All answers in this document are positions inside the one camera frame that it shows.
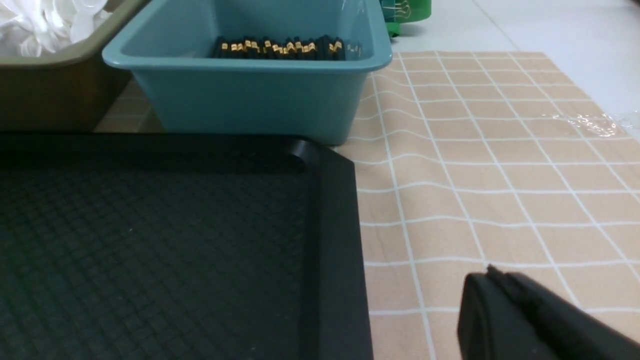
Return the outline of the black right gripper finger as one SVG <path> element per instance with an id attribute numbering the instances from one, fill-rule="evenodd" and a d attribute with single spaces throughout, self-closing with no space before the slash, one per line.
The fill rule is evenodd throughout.
<path id="1" fill-rule="evenodd" d="M 464 278 L 457 323 L 464 360 L 637 360 L 637 341 L 521 272 L 489 265 Z"/>

